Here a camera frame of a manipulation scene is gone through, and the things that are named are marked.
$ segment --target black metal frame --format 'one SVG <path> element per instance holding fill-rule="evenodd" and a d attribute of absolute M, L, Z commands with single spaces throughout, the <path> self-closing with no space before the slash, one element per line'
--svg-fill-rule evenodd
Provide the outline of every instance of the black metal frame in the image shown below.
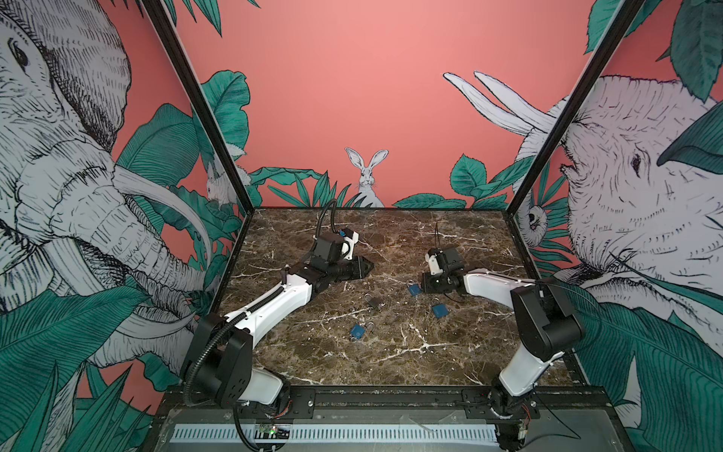
<path fill-rule="evenodd" d="M 297 413 L 289 413 L 280 420 L 287 419 L 313 419 L 315 409 L 324 410 L 446 410 L 464 409 L 466 401 L 475 396 L 484 397 L 491 390 L 490 386 L 318 386 L 303 385 L 291 386 L 292 400 L 298 394 L 300 400 Z M 140 446 L 139 452 L 152 452 L 161 438 L 163 425 L 169 415 L 176 410 L 208 410 L 214 406 L 187 407 L 183 404 L 182 389 L 180 386 L 169 388 L 161 406 L 155 414 L 150 425 L 146 441 Z M 610 403 L 605 390 L 599 386 L 539 386 L 536 394 L 544 405 L 551 409 L 599 409 L 605 412 L 612 423 L 615 433 L 620 439 L 620 445 L 625 452 L 634 452 L 633 444 L 625 432 L 623 424 Z M 483 419 L 486 423 L 507 423 L 503 419 L 495 419 L 486 413 L 476 410 L 465 410 L 467 419 Z M 255 416 L 253 409 L 249 408 L 241 413 L 242 419 L 267 420 L 261 413 Z"/>
<path fill-rule="evenodd" d="M 624 0 L 623 4 L 620 5 L 620 9 L 612 18 L 610 26 L 602 36 L 600 44 L 590 57 L 590 61 L 588 61 L 588 65 L 583 71 L 578 84 L 575 86 L 572 94 L 570 94 L 570 99 L 565 104 L 565 107 L 562 108 L 552 130 L 547 134 L 547 139 L 537 153 L 537 157 L 535 157 L 530 170 L 527 171 L 522 185 L 517 190 L 517 193 L 515 193 L 512 202 L 508 205 L 507 212 L 514 214 L 522 205 L 525 196 L 532 189 L 535 181 L 540 173 L 542 173 L 545 164 L 552 157 L 552 153 L 557 149 L 562 136 L 570 124 L 572 124 L 575 115 L 587 99 L 593 86 L 595 86 L 595 82 L 597 82 L 607 62 L 615 52 L 617 45 L 623 40 L 625 32 L 630 28 L 630 24 L 633 23 L 633 19 L 635 19 L 638 10 L 643 6 L 644 2 L 645 0 Z"/>
<path fill-rule="evenodd" d="M 239 178 L 239 174 L 236 172 L 236 164 L 231 160 L 231 156 L 226 150 L 226 141 L 223 139 L 223 135 L 218 128 L 218 123 L 206 101 L 206 97 L 203 95 L 203 89 L 201 89 L 201 85 L 193 72 L 193 67 L 188 61 L 186 52 L 176 35 L 174 24 L 166 14 L 162 0 L 143 0 L 143 5 L 181 80 L 181 84 L 186 90 L 186 94 L 191 101 L 191 106 L 196 111 L 198 119 L 208 135 L 208 139 L 211 141 L 211 146 L 213 146 L 213 150 L 216 152 L 216 155 L 218 155 L 218 159 L 226 171 L 226 176 L 231 180 L 231 185 L 239 197 L 244 212 L 246 215 L 253 213 L 254 206 L 251 203 L 249 194 L 246 193 L 246 189 L 243 183 L 241 183 L 241 178 Z"/>

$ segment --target rabbit illustration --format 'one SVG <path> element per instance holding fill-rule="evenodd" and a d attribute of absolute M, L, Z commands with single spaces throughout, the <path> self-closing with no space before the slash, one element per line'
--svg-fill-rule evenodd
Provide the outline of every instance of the rabbit illustration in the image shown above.
<path fill-rule="evenodd" d="M 372 169 L 380 163 L 382 160 L 387 158 L 389 155 L 388 150 L 381 150 L 374 154 L 372 161 L 369 162 L 369 166 L 364 166 L 364 159 L 354 149 L 345 148 L 346 153 L 349 154 L 349 160 L 355 167 L 361 169 L 361 177 L 359 177 L 359 193 L 363 197 L 360 207 L 384 207 L 384 204 L 379 200 L 377 195 L 374 194 L 372 187 L 375 184 L 374 177 L 372 175 Z"/>

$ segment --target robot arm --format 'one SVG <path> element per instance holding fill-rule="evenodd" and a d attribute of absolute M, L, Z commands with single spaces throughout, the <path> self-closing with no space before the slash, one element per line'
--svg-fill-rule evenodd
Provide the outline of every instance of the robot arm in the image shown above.
<path fill-rule="evenodd" d="M 268 370 L 252 368 L 253 348 L 332 283 L 362 279 L 372 271 L 374 264 L 354 255 L 358 241 L 359 235 L 350 229 L 325 232 L 316 238 L 309 262 L 285 268 L 272 289 L 224 317 L 212 313 L 201 319 L 184 361 L 184 393 L 193 387 L 221 406 L 256 401 L 267 406 L 269 415 L 281 413 L 288 403 L 284 381 Z M 218 345 L 226 347 L 221 351 Z"/>
<path fill-rule="evenodd" d="M 583 338 L 585 330 L 574 307 L 552 278 L 511 278 L 484 268 L 465 272 L 454 247 L 430 250 L 425 260 L 429 264 L 429 272 L 422 275 L 425 292 L 457 290 L 514 311 L 521 344 L 493 381 L 489 400 L 500 417 L 511 417 L 550 364 Z"/>

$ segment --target rabbit ear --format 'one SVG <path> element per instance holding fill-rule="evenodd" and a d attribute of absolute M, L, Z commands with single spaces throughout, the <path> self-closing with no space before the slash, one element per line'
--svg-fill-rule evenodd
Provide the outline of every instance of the rabbit ear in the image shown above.
<path fill-rule="evenodd" d="M 372 161 L 369 162 L 369 167 L 374 168 L 376 165 L 382 163 L 382 160 L 387 158 L 387 155 L 389 155 L 388 150 L 380 150 L 379 152 L 374 154 L 374 157 L 372 157 Z"/>
<path fill-rule="evenodd" d="M 351 164 L 359 169 L 364 169 L 364 159 L 358 152 L 351 148 L 344 148 L 347 154 L 349 154 L 349 160 Z"/>

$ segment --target elephant ear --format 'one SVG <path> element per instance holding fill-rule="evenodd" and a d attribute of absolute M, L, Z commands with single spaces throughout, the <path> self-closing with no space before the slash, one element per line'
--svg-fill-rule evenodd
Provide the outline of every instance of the elephant ear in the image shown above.
<path fill-rule="evenodd" d="M 110 150 L 131 83 L 128 56 L 97 0 L 0 0 L 40 49 L 85 129 Z"/>

